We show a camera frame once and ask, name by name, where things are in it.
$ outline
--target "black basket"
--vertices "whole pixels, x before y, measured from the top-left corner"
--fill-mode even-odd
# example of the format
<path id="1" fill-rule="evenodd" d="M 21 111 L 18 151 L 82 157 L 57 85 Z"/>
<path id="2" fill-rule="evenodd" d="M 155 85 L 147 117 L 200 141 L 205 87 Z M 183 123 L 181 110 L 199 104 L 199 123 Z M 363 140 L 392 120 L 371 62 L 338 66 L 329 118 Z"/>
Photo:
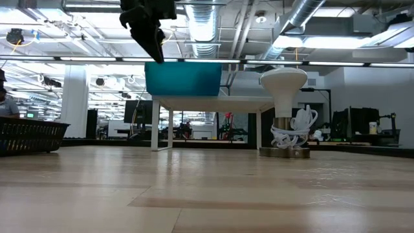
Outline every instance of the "black basket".
<path id="1" fill-rule="evenodd" d="M 60 148 L 68 124 L 0 117 L 0 156 Z"/>

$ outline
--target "white pillar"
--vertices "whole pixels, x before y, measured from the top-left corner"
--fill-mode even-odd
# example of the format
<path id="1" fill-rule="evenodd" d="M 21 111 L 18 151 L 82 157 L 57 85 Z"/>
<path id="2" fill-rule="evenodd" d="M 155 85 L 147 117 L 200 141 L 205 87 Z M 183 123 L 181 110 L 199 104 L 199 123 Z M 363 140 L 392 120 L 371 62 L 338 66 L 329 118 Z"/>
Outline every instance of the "white pillar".
<path id="1" fill-rule="evenodd" d="M 168 147 L 173 147 L 173 138 L 174 138 L 174 110 L 169 109 L 168 117 Z"/>
<path id="2" fill-rule="evenodd" d="M 89 81 L 86 66 L 66 65 L 60 122 L 71 126 L 66 130 L 65 137 L 86 137 Z"/>
<path id="3" fill-rule="evenodd" d="M 151 150 L 158 151 L 158 122 L 160 120 L 160 101 L 153 100 L 153 121 L 151 132 Z"/>
<path id="4" fill-rule="evenodd" d="M 261 112 L 256 113 L 256 145 L 257 149 L 261 147 Z"/>

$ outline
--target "lamp base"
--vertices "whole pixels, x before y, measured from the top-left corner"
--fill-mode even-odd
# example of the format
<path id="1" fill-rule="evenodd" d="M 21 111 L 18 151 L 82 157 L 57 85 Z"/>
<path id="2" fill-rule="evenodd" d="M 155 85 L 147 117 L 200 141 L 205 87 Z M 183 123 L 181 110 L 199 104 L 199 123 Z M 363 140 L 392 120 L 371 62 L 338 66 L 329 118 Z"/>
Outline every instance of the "lamp base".
<path id="1" fill-rule="evenodd" d="M 309 159 L 311 157 L 311 149 L 309 148 L 294 148 L 294 149 L 260 148 L 259 155 L 262 157 Z"/>

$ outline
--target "black equipment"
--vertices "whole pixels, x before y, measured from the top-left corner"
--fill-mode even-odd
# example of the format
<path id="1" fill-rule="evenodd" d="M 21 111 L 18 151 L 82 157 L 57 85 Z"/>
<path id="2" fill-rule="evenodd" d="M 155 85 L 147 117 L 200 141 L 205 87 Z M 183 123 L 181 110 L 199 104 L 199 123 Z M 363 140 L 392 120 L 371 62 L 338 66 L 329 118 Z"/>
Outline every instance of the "black equipment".
<path id="1" fill-rule="evenodd" d="M 3 82 L 7 82 L 5 72 L 0 69 L 0 88 L 3 87 Z"/>
<path id="2" fill-rule="evenodd" d="M 381 118 L 391 119 L 391 132 L 394 136 L 397 136 L 397 127 L 395 126 L 395 117 L 397 117 L 397 114 L 391 113 L 390 115 L 380 116 L 380 119 Z"/>
<path id="3" fill-rule="evenodd" d="M 20 28 L 12 28 L 12 30 L 7 33 L 6 40 L 13 45 L 20 45 L 25 42 L 25 38 L 23 37 Z"/>
<path id="4" fill-rule="evenodd" d="M 348 109 L 336 111 L 332 117 L 331 138 L 346 139 L 348 129 Z"/>
<path id="5" fill-rule="evenodd" d="M 131 36 L 157 62 L 164 62 L 160 19 L 176 19 L 174 0 L 121 0 L 120 22 L 131 27 Z"/>
<path id="6" fill-rule="evenodd" d="M 96 126 L 98 125 L 98 110 L 88 110 L 86 121 L 86 138 L 96 139 Z"/>
<path id="7" fill-rule="evenodd" d="M 369 134 L 369 123 L 378 122 L 380 120 L 380 111 L 373 108 L 363 107 L 354 108 L 349 107 L 351 114 L 351 132 L 360 134 Z"/>
<path id="8" fill-rule="evenodd" d="M 127 100 L 125 102 L 124 123 L 152 124 L 153 102 L 151 100 Z"/>
<path id="9" fill-rule="evenodd" d="M 103 78 L 97 78 L 96 79 L 96 81 L 95 81 L 95 83 L 98 85 L 98 86 L 103 86 L 103 85 L 105 85 L 105 80 L 103 79 Z"/>
<path id="10" fill-rule="evenodd" d="M 62 83 L 57 82 L 51 78 L 47 78 L 45 77 L 43 80 L 43 84 L 49 87 L 57 87 L 57 88 L 62 88 Z"/>

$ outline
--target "desk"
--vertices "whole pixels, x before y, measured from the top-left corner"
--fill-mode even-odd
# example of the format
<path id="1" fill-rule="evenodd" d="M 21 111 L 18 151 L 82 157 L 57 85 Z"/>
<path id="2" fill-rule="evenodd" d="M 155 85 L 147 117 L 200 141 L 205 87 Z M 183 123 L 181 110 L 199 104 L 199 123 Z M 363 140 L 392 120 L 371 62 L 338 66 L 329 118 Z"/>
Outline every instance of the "desk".
<path id="1" fill-rule="evenodd" d="M 158 122 L 160 105 L 169 111 L 168 146 L 158 148 Z M 257 149 L 261 147 L 261 113 L 274 107 L 271 97 L 246 96 L 153 96 L 151 150 L 160 151 L 173 147 L 173 111 L 206 111 L 256 113 Z"/>
<path id="2" fill-rule="evenodd" d="M 372 146 L 379 146 L 381 139 L 394 139 L 394 135 L 353 135 L 353 141 L 369 142 Z"/>
<path id="3" fill-rule="evenodd" d="M 370 146 L 371 143 L 369 142 L 315 142 L 315 141 L 308 141 L 308 145 L 311 146 Z"/>

